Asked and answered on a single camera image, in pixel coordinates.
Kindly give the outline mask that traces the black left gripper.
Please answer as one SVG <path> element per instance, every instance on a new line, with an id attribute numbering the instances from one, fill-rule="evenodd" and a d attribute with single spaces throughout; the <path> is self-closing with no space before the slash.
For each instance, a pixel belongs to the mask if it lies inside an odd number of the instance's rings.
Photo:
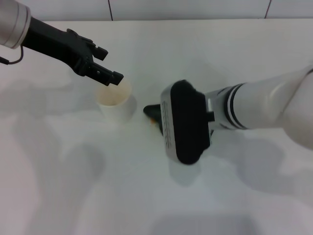
<path id="1" fill-rule="evenodd" d="M 71 29 L 61 31 L 34 17 L 22 46 L 62 61 L 77 75 L 87 76 L 105 86 L 117 86 L 124 78 L 123 74 L 93 62 L 93 56 L 103 61 L 108 51 L 97 47 L 91 39 L 81 37 Z"/>

